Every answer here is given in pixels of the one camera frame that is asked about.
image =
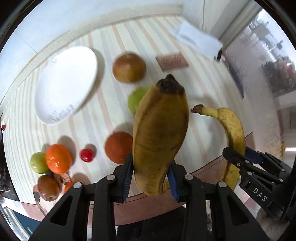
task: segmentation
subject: orange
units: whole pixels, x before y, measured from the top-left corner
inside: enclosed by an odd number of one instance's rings
[[[106,141],[105,152],[111,161],[123,164],[127,154],[133,152],[133,137],[123,131],[114,132]]]
[[[65,194],[65,192],[68,191],[69,188],[72,187],[72,185],[73,185],[74,183],[75,183],[75,182],[67,183],[67,185],[65,186],[65,190],[63,191],[63,194]]]
[[[62,144],[54,144],[46,150],[46,164],[56,174],[66,173],[72,165],[70,152]]]

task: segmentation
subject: green apple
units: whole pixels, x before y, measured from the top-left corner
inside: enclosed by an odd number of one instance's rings
[[[128,97],[128,109],[130,110],[130,112],[132,112],[133,114],[136,113],[138,105],[148,89],[149,88],[140,87],[130,94],[130,96]]]
[[[31,156],[30,160],[31,168],[34,172],[43,174],[48,171],[48,166],[45,160],[45,153],[43,152],[36,152]]]

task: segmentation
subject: striped tablecloth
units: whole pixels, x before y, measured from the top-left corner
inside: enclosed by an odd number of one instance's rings
[[[40,175],[29,167],[31,155],[54,143],[64,144],[75,156],[69,171],[74,181],[94,183],[112,173],[116,164],[105,155],[104,142],[114,130],[132,134],[134,116],[127,108],[128,95],[139,86],[151,86],[168,73],[184,86],[189,107],[195,104],[228,107],[240,117],[245,134],[252,131],[245,121],[241,96],[225,65],[201,56],[170,36],[169,31],[183,20],[176,16],[130,20],[96,29],[65,46],[64,49],[73,46],[93,49],[99,72],[87,102],[58,125],[42,124],[34,110],[38,77],[54,56],[28,76],[9,101],[1,120],[6,124],[3,135],[7,165],[21,202],[35,203],[32,188]],[[122,84],[113,77],[112,63],[125,51],[138,53],[146,62],[147,74],[139,83]],[[178,52],[182,52],[189,67],[162,72],[155,56]],[[79,151],[87,144],[97,149],[91,163],[79,158]],[[217,120],[191,113],[185,141],[175,160],[187,172],[193,172],[220,156],[226,145],[224,130]],[[129,195],[140,192],[133,180]]]

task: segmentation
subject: white plate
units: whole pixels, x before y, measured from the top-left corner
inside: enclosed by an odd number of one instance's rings
[[[40,75],[35,92],[35,111],[46,125],[72,116],[89,94],[98,70],[95,53],[73,47],[58,54]]]

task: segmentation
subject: red ball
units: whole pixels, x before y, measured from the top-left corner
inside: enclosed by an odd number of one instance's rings
[[[89,148],[82,149],[80,152],[80,158],[84,162],[91,162],[94,158],[93,150],[91,150]]]

